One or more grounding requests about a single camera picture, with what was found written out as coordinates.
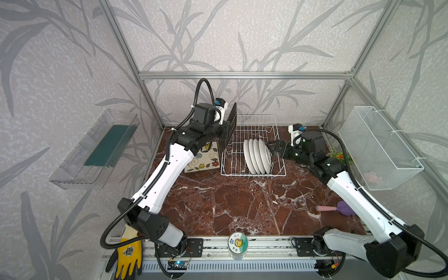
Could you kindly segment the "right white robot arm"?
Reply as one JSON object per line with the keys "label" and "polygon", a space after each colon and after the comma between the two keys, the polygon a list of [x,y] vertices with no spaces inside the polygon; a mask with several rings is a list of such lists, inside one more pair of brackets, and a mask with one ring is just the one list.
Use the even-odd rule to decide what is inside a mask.
{"label": "right white robot arm", "polygon": [[301,144],[276,140],[268,143],[269,151],[284,160],[305,165],[310,173],[338,194],[371,231],[362,236],[325,227],[317,231],[317,250],[339,251],[367,261],[382,276],[393,278],[419,256],[421,244],[395,225],[398,220],[374,199],[350,175],[347,166],[329,157],[325,141],[317,131],[301,135]]}

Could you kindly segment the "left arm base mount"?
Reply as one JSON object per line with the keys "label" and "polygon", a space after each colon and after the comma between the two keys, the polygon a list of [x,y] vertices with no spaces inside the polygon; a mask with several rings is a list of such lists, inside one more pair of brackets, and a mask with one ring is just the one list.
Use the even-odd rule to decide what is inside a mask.
{"label": "left arm base mount", "polygon": [[167,244],[157,246],[159,257],[192,257],[202,256],[204,248],[204,239],[202,238],[183,238],[177,247],[171,247]]}

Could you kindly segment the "black square plate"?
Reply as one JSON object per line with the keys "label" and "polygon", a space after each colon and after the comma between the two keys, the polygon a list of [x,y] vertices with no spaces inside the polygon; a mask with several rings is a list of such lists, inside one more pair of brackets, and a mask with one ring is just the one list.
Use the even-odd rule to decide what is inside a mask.
{"label": "black square plate", "polygon": [[200,172],[220,168],[217,141],[208,142],[203,146],[192,161],[185,167],[185,173]]}
{"label": "black square plate", "polygon": [[229,141],[232,139],[232,135],[235,131],[238,115],[237,108],[237,103],[234,103],[230,115],[222,124],[222,133],[218,138],[218,150],[220,154],[222,154],[227,148]]}

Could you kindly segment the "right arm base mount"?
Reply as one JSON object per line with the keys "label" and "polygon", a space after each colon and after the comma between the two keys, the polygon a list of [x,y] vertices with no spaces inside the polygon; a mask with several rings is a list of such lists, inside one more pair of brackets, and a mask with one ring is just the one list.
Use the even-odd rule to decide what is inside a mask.
{"label": "right arm base mount", "polygon": [[332,257],[330,249],[322,238],[299,238],[291,239],[292,246],[296,249],[298,257]]}

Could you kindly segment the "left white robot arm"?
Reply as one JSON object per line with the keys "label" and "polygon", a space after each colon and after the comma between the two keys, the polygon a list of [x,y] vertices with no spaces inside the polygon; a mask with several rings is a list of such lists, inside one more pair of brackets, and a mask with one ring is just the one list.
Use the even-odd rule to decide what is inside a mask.
{"label": "left white robot arm", "polygon": [[184,250],[186,234],[159,212],[181,172],[207,143],[217,141],[219,148],[229,143],[236,127],[237,106],[228,115],[225,110],[218,104],[197,104],[189,124],[174,130],[164,160],[147,182],[131,198],[119,202],[122,219],[139,238]]}

